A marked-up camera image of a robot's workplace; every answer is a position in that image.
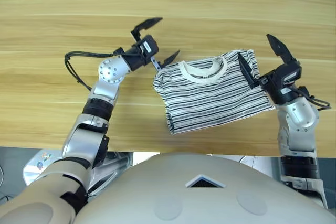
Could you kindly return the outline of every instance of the wooden table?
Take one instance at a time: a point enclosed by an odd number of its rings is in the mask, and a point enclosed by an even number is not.
[[[72,50],[130,47],[129,31],[149,17],[163,60],[217,56],[253,48],[261,73],[281,60],[266,34],[280,38],[303,67],[300,85],[336,106],[335,0],[0,0],[0,145],[61,148],[87,90],[64,67]],[[100,60],[73,59],[85,81]],[[111,150],[279,155],[276,111],[222,127],[170,135],[148,65],[126,77],[108,132]],[[319,156],[336,156],[335,109],[321,112]]]

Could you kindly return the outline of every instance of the striped t-shirt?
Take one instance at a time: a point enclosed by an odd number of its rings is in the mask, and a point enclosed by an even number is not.
[[[252,75],[259,78],[252,49],[181,61],[156,74],[153,86],[165,103],[172,134],[223,125],[274,108],[260,87],[251,89],[248,85],[239,67],[239,52]]]

